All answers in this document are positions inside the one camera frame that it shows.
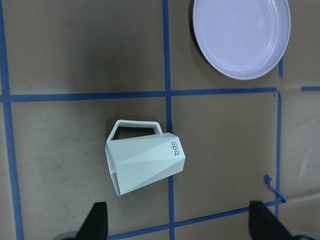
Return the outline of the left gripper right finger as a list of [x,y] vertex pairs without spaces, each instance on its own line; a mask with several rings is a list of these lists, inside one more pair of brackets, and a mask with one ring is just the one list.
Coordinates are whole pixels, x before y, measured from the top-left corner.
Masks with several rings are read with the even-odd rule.
[[249,203],[248,230],[253,240],[295,239],[261,201]]

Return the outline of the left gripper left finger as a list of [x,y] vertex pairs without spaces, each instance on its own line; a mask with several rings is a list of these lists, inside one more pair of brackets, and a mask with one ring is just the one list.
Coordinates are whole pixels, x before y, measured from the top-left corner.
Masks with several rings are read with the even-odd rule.
[[106,202],[96,202],[81,228],[77,240],[106,240],[108,237],[108,208]]

